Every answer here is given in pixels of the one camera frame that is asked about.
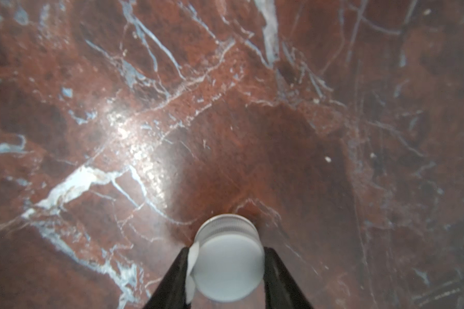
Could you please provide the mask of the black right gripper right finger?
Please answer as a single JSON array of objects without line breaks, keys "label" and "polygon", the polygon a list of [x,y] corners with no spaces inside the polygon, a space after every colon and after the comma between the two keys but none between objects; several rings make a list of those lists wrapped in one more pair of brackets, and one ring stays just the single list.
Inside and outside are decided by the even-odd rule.
[{"label": "black right gripper right finger", "polygon": [[266,309],[313,309],[277,252],[265,247],[264,253]]}]

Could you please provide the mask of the grey bottle cap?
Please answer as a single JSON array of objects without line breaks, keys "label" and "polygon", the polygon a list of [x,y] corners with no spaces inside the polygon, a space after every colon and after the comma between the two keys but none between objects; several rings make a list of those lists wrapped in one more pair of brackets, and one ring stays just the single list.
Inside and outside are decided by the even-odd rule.
[{"label": "grey bottle cap", "polygon": [[258,230],[245,217],[221,214],[205,221],[189,248],[186,302],[198,291],[219,303],[250,295],[263,280],[264,247]]}]

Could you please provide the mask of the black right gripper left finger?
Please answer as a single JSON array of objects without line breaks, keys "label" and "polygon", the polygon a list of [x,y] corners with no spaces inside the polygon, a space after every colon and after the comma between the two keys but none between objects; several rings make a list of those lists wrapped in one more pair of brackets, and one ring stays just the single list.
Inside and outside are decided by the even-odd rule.
[{"label": "black right gripper left finger", "polygon": [[186,301],[186,277],[189,247],[184,247],[174,259],[156,291],[143,309],[189,309]]}]

